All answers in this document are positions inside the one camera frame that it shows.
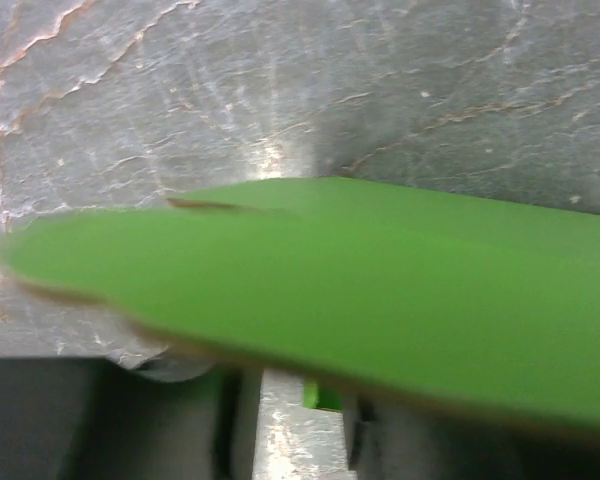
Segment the green paper box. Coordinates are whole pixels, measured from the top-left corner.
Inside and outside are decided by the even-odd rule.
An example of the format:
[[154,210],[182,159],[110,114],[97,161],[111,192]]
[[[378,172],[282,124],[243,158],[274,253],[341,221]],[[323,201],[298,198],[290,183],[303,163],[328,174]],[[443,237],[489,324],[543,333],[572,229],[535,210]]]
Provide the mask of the green paper box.
[[600,442],[600,215],[270,178],[37,218],[0,269],[183,352]]

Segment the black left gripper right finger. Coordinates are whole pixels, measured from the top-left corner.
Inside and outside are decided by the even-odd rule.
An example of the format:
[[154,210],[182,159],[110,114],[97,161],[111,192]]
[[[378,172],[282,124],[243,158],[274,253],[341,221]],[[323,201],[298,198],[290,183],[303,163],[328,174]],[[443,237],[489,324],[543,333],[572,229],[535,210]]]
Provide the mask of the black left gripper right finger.
[[412,408],[341,397],[360,479],[600,479],[600,427],[555,416]]

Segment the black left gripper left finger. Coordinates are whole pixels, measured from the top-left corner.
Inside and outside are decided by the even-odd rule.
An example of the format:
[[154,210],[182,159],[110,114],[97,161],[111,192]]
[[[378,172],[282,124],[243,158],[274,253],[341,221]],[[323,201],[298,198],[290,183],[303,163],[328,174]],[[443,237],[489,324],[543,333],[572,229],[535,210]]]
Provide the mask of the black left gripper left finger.
[[178,382],[101,357],[0,357],[0,479],[248,479],[262,377]]

